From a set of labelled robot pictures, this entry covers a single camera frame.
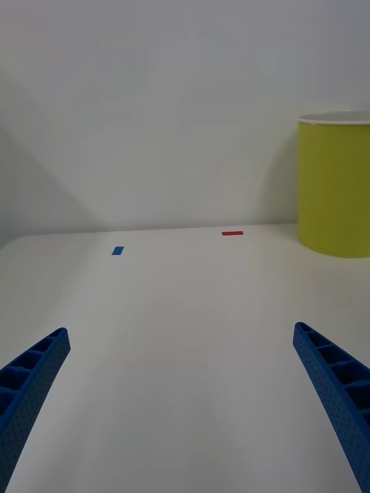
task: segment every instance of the table surface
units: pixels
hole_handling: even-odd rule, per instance
[[[60,326],[72,346],[7,493],[359,491],[292,337],[305,321],[369,366],[370,260],[226,229],[0,251],[0,367]]]

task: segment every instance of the container rim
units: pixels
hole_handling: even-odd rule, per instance
[[[298,121],[311,125],[370,125],[370,109],[347,109],[301,115]]]

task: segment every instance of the yellow cylinder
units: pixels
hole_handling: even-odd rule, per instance
[[[370,257],[370,111],[298,119],[298,236],[336,257]]]

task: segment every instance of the yellow cup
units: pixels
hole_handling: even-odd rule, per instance
[[[336,257],[370,257],[370,111],[306,115],[299,126],[298,236]]]

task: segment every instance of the white backdrop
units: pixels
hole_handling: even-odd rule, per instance
[[[366,0],[2,0],[0,226],[292,221],[298,113],[370,99]]]

